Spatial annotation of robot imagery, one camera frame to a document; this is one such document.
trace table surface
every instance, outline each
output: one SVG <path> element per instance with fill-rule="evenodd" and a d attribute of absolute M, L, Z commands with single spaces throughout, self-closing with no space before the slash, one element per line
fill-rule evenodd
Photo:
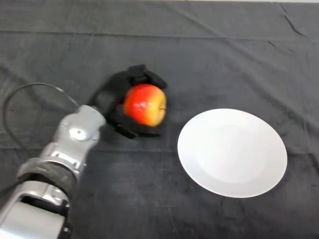
<path fill-rule="evenodd" d="M 74 239 L 319 238 L 319 5 L 212 1 L 1 0 L 0 104 L 28 82 L 79 103 L 144 63 L 169 84 L 160 138 L 109 137 L 88 155 L 73 203 Z M 10 105 L 34 156 L 72 106 L 37 88 Z M 281 136 L 288 166 L 264 195 L 206 191 L 183 170 L 177 138 L 216 108 L 254 114 Z M 0 123 L 0 186 L 26 155 Z"/>

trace white plate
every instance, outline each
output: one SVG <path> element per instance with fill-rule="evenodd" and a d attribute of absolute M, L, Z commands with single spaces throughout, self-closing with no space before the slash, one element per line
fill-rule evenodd
<path fill-rule="evenodd" d="M 182 129 L 177 149 L 185 171 L 196 183 L 233 198 L 269 191 L 287 167 L 286 148 L 275 130 L 238 110 L 196 115 Z"/>

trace red apple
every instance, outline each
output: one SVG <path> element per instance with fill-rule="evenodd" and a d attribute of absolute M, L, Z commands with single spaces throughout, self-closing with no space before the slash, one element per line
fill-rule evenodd
<path fill-rule="evenodd" d="M 157 126 L 162 122 L 166 111 L 164 92 L 150 84 L 134 86 L 124 101 L 124 113 L 137 123 Z"/>

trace robotic arm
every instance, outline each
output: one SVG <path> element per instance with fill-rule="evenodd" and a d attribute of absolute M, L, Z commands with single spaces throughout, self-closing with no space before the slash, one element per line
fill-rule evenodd
<path fill-rule="evenodd" d="M 60 122 L 53 142 L 39 157 L 20 167 L 17 178 L 21 183 L 0 212 L 1 239 L 71 238 L 70 202 L 87 153 L 104 136 L 103 127 L 110 124 L 129 138 L 159 134 L 158 128 L 137 124 L 117 111 L 127 91 L 141 83 L 166 88 L 166 83 L 144 65 L 131 67 L 111 77 L 88 105 Z"/>

